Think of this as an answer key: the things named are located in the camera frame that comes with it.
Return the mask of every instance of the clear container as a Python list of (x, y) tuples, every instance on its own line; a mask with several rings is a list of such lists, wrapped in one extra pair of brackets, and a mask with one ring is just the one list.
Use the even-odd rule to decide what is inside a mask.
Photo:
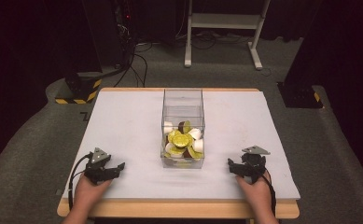
[(202, 168), (205, 157), (202, 89), (164, 90), (161, 133), (164, 168)]

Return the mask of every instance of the person's right hand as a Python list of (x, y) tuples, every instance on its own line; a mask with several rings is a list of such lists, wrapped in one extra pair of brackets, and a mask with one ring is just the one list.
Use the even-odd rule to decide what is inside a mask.
[[(271, 181), (268, 172), (265, 172), (264, 176)], [(271, 191), (266, 181), (260, 177), (254, 184), (248, 184), (242, 176), (235, 177), (244, 192), (245, 200), (253, 209), (258, 223), (278, 223), (272, 212)]]

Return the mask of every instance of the table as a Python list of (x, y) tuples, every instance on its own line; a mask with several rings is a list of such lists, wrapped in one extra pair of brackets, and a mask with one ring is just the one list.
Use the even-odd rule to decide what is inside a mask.
[(248, 42), (248, 49), (253, 58), (257, 70), (262, 69), (262, 63), (257, 53), (257, 43), (263, 23), (265, 22), (266, 13), (271, 0), (264, 0), (262, 11), (259, 15), (232, 15), (232, 14), (210, 14), (210, 13), (193, 13), (192, 0), (189, 0), (188, 8), (188, 28), (187, 28), (187, 45), (185, 50), (186, 67), (192, 66), (192, 47), (191, 35), (192, 27), (201, 28), (226, 28), (226, 29), (246, 29), (256, 30), (252, 42)]
[[(270, 119), (265, 119), (268, 122), (267, 125), (263, 125), (262, 130), (268, 136), (273, 138), (273, 141), (268, 141), (267, 136), (259, 134), (259, 137), (255, 137), (253, 133), (249, 134), (248, 139), (254, 140), (254, 142), (259, 142), (259, 145), (267, 149), (270, 148), (271, 156), (267, 157), (267, 167), (271, 170), (273, 186), (278, 195), (277, 206), (276, 206), (276, 216), (278, 218), (296, 218), (299, 215), (299, 208), (297, 205), (297, 199), (300, 197), (298, 191), (296, 190), (295, 184), (293, 183), (292, 176), (290, 174), (288, 164), (285, 162), (278, 163), (276, 161), (284, 161), (285, 155), (281, 147), (280, 140), (278, 138), (277, 132), (274, 129), (272, 123), (272, 118), (270, 116), (269, 109), (266, 105), (266, 100), (264, 100), (263, 93), (255, 89), (203, 89), (203, 103), (205, 108), (205, 119), (206, 119), (206, 129), (205, 129), (205, 148), (206, 148), (206, 158), (204, 159), (203, 168), (199, 171), (191, 170), (178, 170), (178, 169), (163, 169), (161, 167), (160, 159), (160, 145), (161, 145), (161, 101), (162, 101), (163, 88), (104, 88), (99, 92), (99, 96), (93, 108), (91, 114), (91, 119), (88, 128), (85, 132), (84, 138), (82, 140), (79, 152), (77, 154), (76, 162), (87, 152), (92, 151), (94, 147), (100, 147), (102, 150), (110, 153), (112, 155), (111, 161), (106, 167), (115, 167), (117, 164), (125, 161), (126, 167), (122, 171), (120, 177), (115, 179), (113, 185), (105, 193), (104, 198), (92, 209), (90, 216), (92, 217), (189, 217), (189, 218), (251, 218), (253, 213), (248, 204), (244, 202), (243, 194), (238, 190), (232, 174), (226, 172), (227, 164), (225, 162), (219, 162), (226, 160), (227, 158), (220, 158), (215, 156), (218, 151), (215, 151), (215, 146), (210, 144), (210, 138), (213, 139), (213, 125), (216, 120), (216, 116), (221, 116), (221, 111), (213, 111), (211, 107), (213, 104), (217, 104), (218, 97), (225, 97), (221, 104), (228, 104), (228, 108), (232, 108), (232, 104), (228, 99), (228, 96), (232, 95), (233, 100), (236, 101), (235, 104), (241, 104), (238, 110), (230, 110), (234, 113), (243, 112), (243, 107), (247, 110), (258, 112), (255, 116), (255, 120), (261, 120), (259, 116), (265, 116)], [(250, 106), (243, 106), (244, 98), (245, 104), (250, 104)], [(259, 99), (259, 105), (254, 105), (248, 99)], [(141, 114), (140, 117), (134, 117), (135, 114)], [(147, 120), (144, 116), (146, 114), (151, 119)], [(129, 129), (132, 129), (135, 124), (141, 125), (142, 129), (146, 125), (152, 128), (152, 132), (158, 133), (158, 138), (149, 136), (148, 139), (144, 137), (139, 138), (139, 141), (123, 141), (121, 139), (128, 139), (132, 135), (139, 135), (140, 131), (133, 129), (133, 134), (130, 133)], [(243, 128), (243, 126), (234, 126), (235, 128)], [(141, 142), (145, 142), (148, 145), (157, 145), (156, 151), (151, 157), (147, 155), (144, 160), (141, 158), (136, 158), (127, 151), (123, 144), (129, 144), (128, 148), (136, 148)], [(110, 149), (114, 147), (113, 145), (118, 145), (117, 150)], [(240, 146), (234, 146), (233, 150), (225, 151), (225, 156), (230, 156), (234, 161), (237, 161), (237, 157), (242, 155)], [(143, 174), (139, 174), (136, 170), (147, 170)], [(210, 172), (215, 172), (216, 175), (209, 175)], [(149, 181), (150, 178), (156, 178), (155, 176), (162, 177), (162, 180), (171, 182), (171, 184), (161, 181)], [(205, 190), (207, 192), (200, 191), (199, 194), (189, 194), (189, 195), (172, 195), (166, 193), (163, 189), (182, 189), (182, 186), (174, 186), (172, 181), (172, 176), (177, 176), (179, 180), (179, 175), (188, 176), (183, 177), (185, 182), (189, 181), (189, 178), (199, 178), (202, 181), (199, 182), (204, 187), (205, 182), (212, 183), (216, 185), (215, 188), (210, 190)], [(144, 180), (144, 186), (137, 186), (135, 179)], [(289, 184), (289, 186), (280, 188), (282, 184)], [(230, 189), (229, 192), (226, 190), (216, 191), (216, 189)], [(60, 200), (58, 206), (58, 214), (65, 217), (68, 214), (68, 200), (67, 194), (65, 193)]]

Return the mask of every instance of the black metal base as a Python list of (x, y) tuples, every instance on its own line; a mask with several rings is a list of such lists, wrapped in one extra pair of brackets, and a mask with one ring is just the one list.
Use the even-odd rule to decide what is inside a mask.
[(77, 91), (71, 91), (67, 83), (64, 82), (55, 97), (56, 103), (61, 105), (91, 103), (102, 80), (82, 77), (80, 82), (81, 88)]
[(296, 88), (278, 82), (277, 87), (283, 97), (286, 107), (293, 108), (323, 108), (320, 97), (312, 87)]

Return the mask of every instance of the wooden table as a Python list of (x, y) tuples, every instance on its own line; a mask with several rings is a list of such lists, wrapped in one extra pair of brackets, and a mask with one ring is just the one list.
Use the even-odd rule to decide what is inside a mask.
[[(163, 91), (163, 88), (104, 88), (102, 91)], [(258, 91), (256, 89), (203, 89), (206, 91)], [(121, 188), (122, 173), (116, 179), (117, 188)], [(58, 214), (67, 216), (68, 199), (62, 197)], [(300, 214), (296, 199), (278, 199), (277, 218), (296, 218)], [(91, 217), (182, 217), (182, 218), (253, 218), (254, 214), (244, 199), (155, 199), (155, 198), (103, 198), (91, 210)]]

